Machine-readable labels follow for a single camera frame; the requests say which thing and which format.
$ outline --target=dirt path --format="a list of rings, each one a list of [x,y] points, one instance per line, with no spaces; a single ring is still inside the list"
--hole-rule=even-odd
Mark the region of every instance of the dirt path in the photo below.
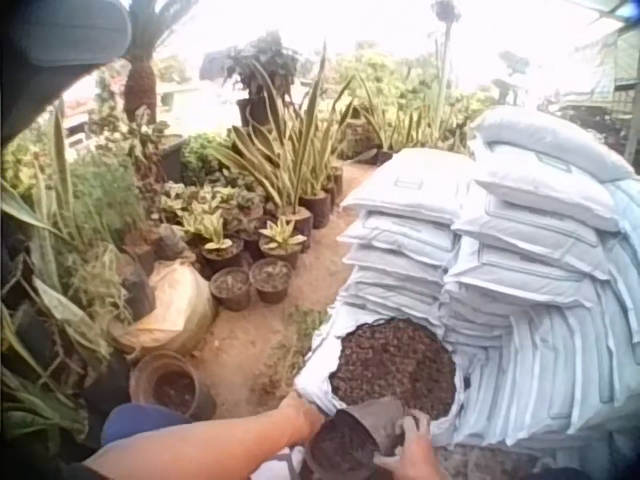
[[[345,194],[372,171],[364,165],[347,166]],[[348,247],[339,244],[336,237],[354,219],[353,212],[336,209],[325,229],[313,231],[311,250],[300,257],[289,295],[282,304],[263,304],[253,292],[249,309],[220,313],[205,343],[191,361],[218,402],[216,418],[256,413],[256,398],[251,386],[270,349],[281,338],[289,311],[295,307],[322,310],[333,303],[351,272],[350,267],[342,263]]]

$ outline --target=stacked bags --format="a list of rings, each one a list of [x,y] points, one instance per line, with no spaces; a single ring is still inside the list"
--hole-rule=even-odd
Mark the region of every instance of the stacked bags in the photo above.
[[[475,163],[403,150],[345,199],[354,270],[300,384],[331,396],[338,357],[311,366],[324,342],[339,352],[343,318],[409,317],[468,379],[436,444],[573,447],[638,425],[640,180],[546,114],[497,107],[473,127]]]

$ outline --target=palm tree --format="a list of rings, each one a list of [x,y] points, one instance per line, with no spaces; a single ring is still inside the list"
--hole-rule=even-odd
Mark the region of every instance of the palm tree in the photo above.
[[[449,43],[451,40],[451,27],[460,20],[460,12],[456,8],[453,0],[436,0],[432,9],[438,20],[445,24],[444,32],[444,53],[442,55],[442,69],[440,71],[440,85],[438,87],[438,104],[436,105],[436,118],[434,127],[436,132],[440,131],[440,119],[444,108],[444,98],[447,90],[447,76],[449,64]]]
[[[198,0],[167,0],[156,10],[158,0],[131,0],[129,20],[131,43],[124,58],[131,70],[124,86],[124,111],[129,121],[144,106],[150,121],[156,121],[156,75],[151,67],[153,52],[172,34],[173,27],[198,3]]]

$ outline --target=hand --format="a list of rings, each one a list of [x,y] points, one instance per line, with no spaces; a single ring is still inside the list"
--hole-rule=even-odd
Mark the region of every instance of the hand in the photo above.
[[[409,413],[396,425],[396,433],[404,431],[404,446],[396,449],[395,457],[376,454],[373,462],[390,470],[396,480],[443,480],[446,477],[431,444],[431,419],[418,410]]]
[[[280,403],[278,409],[289,410],[295,413],[300,420],[299,433],[296,430],[296,444],[307,443],[320,430],[320,426],[324,423],[324,417],[308,401],[298,395],[297,392],[291,391]]]

